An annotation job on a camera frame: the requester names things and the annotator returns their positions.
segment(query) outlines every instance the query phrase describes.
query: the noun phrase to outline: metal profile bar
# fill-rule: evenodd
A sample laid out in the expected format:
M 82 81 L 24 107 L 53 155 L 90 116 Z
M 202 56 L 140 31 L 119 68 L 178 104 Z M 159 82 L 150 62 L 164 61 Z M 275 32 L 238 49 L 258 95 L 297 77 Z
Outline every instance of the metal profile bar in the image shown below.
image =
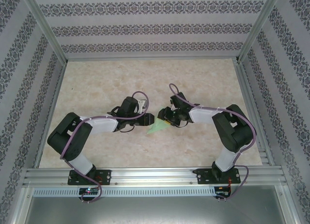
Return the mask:
M 287 224 L 300 224 L 295 204 L 292 199 L 288 185 L 275 186 L 282 213 Z
M 259 31 L 263 27 L 265 21 L 267 20 L 272 8 L 276 4 L 277 0 L 266 0 L 261 12 L 259 13 L 252 29 L 250 30 L 250 33 L 248 34 L 248 37 L 246 38 L 244 44 L 241 47 L 240 53 L 238 55 L 238 62 L 243 62 L 245 59 L 249 49 L 253 45 L 253 42 L 258 35 Z
M 266 151 L 265 151 L 265 150 L 259 150 L 258 152 L 260 153 L 260 157 L 261 157 L 261 158 L 267 157 L 267 154 L 266 154 Z
M 38 3 L 36 0 L 24 0 L 27 6 L 29 7 L 31 13 L 33 14 L 35 20 L 39 24 L 42 32 L 44 33 L 45 37 L 47 38 L 48 42 L 51 44 L 53 50 L 55 51 L 58 59 L 61 61 L 62 65 L 67 62 L 66 55 L 62 50 L 57 38 L 51 29 L 50 25 L 48 24 L 43 12 L 41 11 Z
M 197 168 L 199 167 L 115 168 L 111 169 L 111 181 L 108 187 L 200 186 L 197 183 L 196 175 L 192 173 Z M 60 185 L 70 187 L 67 185 L 69 171 L 70 169 L 28 169 L 23 181 L 23 187 L 52 188 Z M 241 180 L 244 179 L 246 170 L 239 168 L 239 174 Z M 245 185 L 284 184 L 286 184 L 286 178 L 281 166 L 249 166 L 249 177 Z
M 22 188 L 16 204 L 16 208 L 11 219 L 11 224 L 24 224 L 26 222 L 28 210 L 30 208 L 31 199 L 34 188 Z
M 64 65 L 62 66 L 62 71 L 61 71 L 60 78 L 59 78 L 59 81 L 58 81 L 58 84 L 57 84 L 57 88 L 56 88 L 56 91 L 55 91 L 55 96 L 54 96 L 54 98 L 52 100 L 52 105 L 51 105 L 51 108 L 50 108 L 50 112 L 49 112 L 49 115 L 47 117 L 46 127 L 44 129 L 42 140 L 41 140 L 41 143 L 40 143 L 40 146 L 39 146 L 37 158 L 35 159 L 35 162 L 34 162 L 34 166 L 33 167 L 35 167 L 35 168 L 39 167 L 39 164 L 40 164 L 40 161 L 41 161 L 41 157 L 42 157 L 42 153 L 43 153 L 43 150 L 44 150 L 44 146 L 45 146 L 45 143 L 47 142 L 48 130 L 49 130 L 50 124 L 52 123 L 52 118 L 53 118 L 53 114 L 54 114 L 54 111 L 55 111 L 55 108 L 56 108 L 56 103 L 57 103 L 58 95 L 59 95 L 59 92 L 60 92 L 60 88 L 62 86 L 62 80 L 63 80 L 63 77 L 64 77 L 64 73 L 66 71 L 66 67 L 67 67 L 67 63 L 64 63 Z
M 192 57 L 106 57 L 106 58 L 72 58 L 68 62 L 96 62 L 96 61 L 132 61 L 132 60 L 195 60 L 195 59 L 235 59 L 236 56 L 192 56 Z
M 254 97 L 252 95 L 248 80 L 246 79 L 244 68 L 241 64 L 238 64 L 238 63 L 234 63 L 234 67 L 236 70 L 237 78 L 240 84 L 241 93 L 244 97 L 244 101 L 246 104 L 246 108 L 249 114 L 250 121 L 252 122 L 252 124 L 254 125 L 256 129 L 258 143 L 260 147 L 262 147 L 265 150 L 269 164 L 273 166 L 275 165 L 275 162 L 273 160 L 273 157 L 272 157 L 269 145 L 268 145 L 268 141 L 265 136 L 264 128 L 261 123 L 261 119 L 260 119 L 260 116 L 258 114 L 256 105 L 255 105 Z

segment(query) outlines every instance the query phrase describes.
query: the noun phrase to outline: decorative border pattern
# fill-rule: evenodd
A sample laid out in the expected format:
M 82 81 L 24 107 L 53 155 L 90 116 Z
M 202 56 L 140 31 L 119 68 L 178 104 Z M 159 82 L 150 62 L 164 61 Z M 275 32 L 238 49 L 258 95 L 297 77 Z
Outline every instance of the decorative border pattern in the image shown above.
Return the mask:
M 289 57 L 294 70 L 301 81 L 301 85 L 308 94 L 307 97 L 310 100 L 310 71 L 309 63 L 305 61 L 303 53 L 299 50 L 297 42 L 294 41 L 292 33 L 284 22 L 278 9 L 274 7 L 269 15 L 269 21 L 276 31 L 282 46 L 285 49 L 286 55 Z
M 149 34 L 247 34 L 252 24 L 144 24 L 52 27 L 60 36 L 108 36 Z
M 162 1 L 40 5 L 45 17 L 191 13 L 259 13 L 264 1 Z
M 243 42 L 172 42 L 62 45 L 65 53 L 240 50 Z
M 1 0 L 0 2 L 0 35 L 11 15 L 21 0 Z
M 7 187 L 4 189 L 4 196 L 2 197 L 2 202 L 0 204 L 0 223 L 5 223 L 6 218 L 8 217 L 9 210 L 12 205 L 13 196 L 16 193 L 16 187 L 18 186 L 18 181 L 20 179 L 20 174 L 22 172 L 22 168 L 25 165 L 25 160 L 27 158 L 29 147 L 31 146 L 33 133 L 35 131 L 40 112 L 42 110 L 44 99 L 48 91 L 49 84 L 51 82 L 51 78 L 53 76 L 53 72 L 55 70 L 55 66 L 57 63 L 57 56 L 53 52 L 51 59 L 48 63 L 48 67 L 46 69 L 45 76 L 43 78 L 40 91 L 38 93 L 36 102 L 34 104 L 29 122 L 27 124 L 27 129 L 25 131 L 25 134 L 23 136 L 23 140 L 21 142 L 21 145 L 19 147 L 19 153 L 15 159 L 14 166 L 12 168 L 12 172 L 10 173 L 10 180 L 7 182 Z
M 10 111 L 8 121 L 4 124 L 2 136 L 0 137 L 0 166 L 6 157 L 6 152 L 11 144 L 11 138 L 15 133 L 16 126 L 25 107 L 28 95 L 30 93 L 33 81 L 41 64 L 42 58 L 48 46 L 48 41 L 44 35 L 41 36 L 39 44 L 35 50 L 32 60 L 27 69 L 23 82 L 18 90 L 14 105 Z
M 307 125 L 305 124 L 305 120 L 302 116 L 300 116 L 300 112 L 298 111 L 298 105 L 295 103 L 293 94 L 289 88 L 288 83 L 285 81 L 284 74 L 281 71 L 280 65 L 276 59 L 276 56 L 268 42 L 268 39 L 263 31 L 260 31 L 258 36 L 256 37 L 257 41 L 263 51 L 264 57 L 268 63 L 269 69 L 275 83 L 279 89 L 279 93 L 281 94 L 281 98 L 283 99 L 283 103 L 287 110 L 288 115 L 290 116 L 290 120 L 292 121 L 293 127 L 295 128 L 295 132 L 297 133 L 297 137 L 301 142 L 301 146 L 304 147 L 304 154 L 307 155 L 307 160 L 310 160 L 310 133 L 306 129 Z
M 310 31 L 310 0 L 289 0 L 307 31 Z
M 21 29 L 18 31 L 18 35 L 14 40 L 14 44 L 9 49 L 7 57 L 4 59 L 4 63 L 1 65 L 0 69 L 0 100 L 2 95 L 6 91 L 6 87 L 13 76 L 13 72 L 16 70 L 17 63 L 20 60 L 22 53 L 28 43 L 28 40 L 36 26 L 35 21 L 31 12 L 27 15 Z
M 276 138 L 278 139 L 279 147 L 282 151 L 286 167 L 288 168 L 289 174 L 292 177 L 292 182 L 294 183 L 294 188 L 296 191 L 296 195 L 298 196 L 299 203 L 303 208 L 302 210 L 305 213 L 306 220 L 310 222 L 310 198 L 308 196 L 309 194 L 306 191 L 305 183 L 302 181 L 302 176 L 300 175 L 300 170 L 297 167 L 295 157 L 291 153 L 292 150 L 290 148 L 289 142 L 287 141 L 284 129 L 282 128 L 281 120 L 279 118 L 277 109 L 275 108 L 275 104 L 270 95 L 262 70 L 252 48 L 248 52 L 248 59 L 251 63 L 256 81 L 265 102 L 265 106 L 267 108 L 272 127 L 276 134 Z

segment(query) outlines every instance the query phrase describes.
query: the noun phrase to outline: metal panel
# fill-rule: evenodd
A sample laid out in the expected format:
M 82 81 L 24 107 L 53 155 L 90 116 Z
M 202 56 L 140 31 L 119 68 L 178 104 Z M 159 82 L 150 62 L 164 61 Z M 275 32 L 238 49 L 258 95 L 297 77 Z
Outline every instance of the metal panel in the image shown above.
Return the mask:
M 37 198 L 27 224 L 283 224 L 274 186 L 247 186 L 227 202 L 210 196 L 105 197 L 94 204 L 77 198 Z

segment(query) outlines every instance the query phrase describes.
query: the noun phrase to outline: patterned wallpaper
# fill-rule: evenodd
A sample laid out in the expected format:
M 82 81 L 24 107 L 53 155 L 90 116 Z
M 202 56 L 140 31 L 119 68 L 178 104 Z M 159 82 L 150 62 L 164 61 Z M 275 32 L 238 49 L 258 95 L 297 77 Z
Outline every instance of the patterned wallpaper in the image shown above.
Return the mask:
M 69 59 L 237 56 L 265 0 L 36 0 Z
M 309 3 L 278 0 L 243 62 L 302 223 L 310 223 Z
M 0 224 L 33 167 L 61 63 L 23 0 L 0 3 Z

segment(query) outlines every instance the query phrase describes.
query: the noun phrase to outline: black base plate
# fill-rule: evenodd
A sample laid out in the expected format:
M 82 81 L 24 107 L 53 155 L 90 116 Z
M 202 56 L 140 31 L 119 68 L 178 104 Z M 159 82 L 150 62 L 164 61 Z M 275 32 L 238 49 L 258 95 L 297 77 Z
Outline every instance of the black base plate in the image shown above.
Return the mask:
M 110 185 L 111 170 L 96 170 L 94 180 L 101 185 Z M 94 183 L 80 176 L 74 170 L 71 170 L 69 173 L 68 185 L 94 185 Z
M 199 168 L 193 171 L 197 174 L 198 184 L 228 184 L 229 178 L 232 180 L 232 184 L 240 184 L 240 175 L 237 168 L 232 168 L 228 172 L 223 173 L 221 180 L 217 179 L 212 175 L 211 168 Z

